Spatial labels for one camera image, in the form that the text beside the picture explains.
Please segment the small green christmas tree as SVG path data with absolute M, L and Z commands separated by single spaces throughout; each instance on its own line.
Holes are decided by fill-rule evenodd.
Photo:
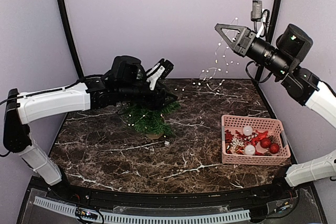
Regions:
M 171 126 L 166 123 L 166 117 L 180 109 L 178 102 L 173 102 L 163 109 L 150 110 L 138 104 L 129 103 L 120 115 L 128 127 L 141 134 L 173 135 Z

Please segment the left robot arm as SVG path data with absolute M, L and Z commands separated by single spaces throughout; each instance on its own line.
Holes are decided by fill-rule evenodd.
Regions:
M 141 60 L 132 56 L 117 56 L 105 74 L 93 74 L 68 86 L 38 92 L 18 92 L 11 89 L 3 101 L 3 145 L 9 153 L 21 159 L 44 181 L 54 186 L 54 193 L 63 201 L 74 197 L 61 169 L 47 156 L 32 138 L 29 124 L 58 114 L 102 109 L 120 102 L 132 102 L 150 110 L 163 109 L 176 101 L 160 82 L 174 65 L 161 59 L 149 70 Z

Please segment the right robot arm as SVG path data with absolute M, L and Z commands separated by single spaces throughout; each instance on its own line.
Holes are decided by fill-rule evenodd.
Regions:
M 300 67 L 313 45 L 313 40 L 302 29 L 289 24 L 275 46 L 258 38 L 246 26 L 216 24 L 215 30 L 235 54 L 265 67 L 291 98 L 335 126 L 335 92 L 310 70 Z M 268 195 L 278 200 L 289 188 L 324 178 L 335 180 L 335 151 L 284 167 L 268 187 Z

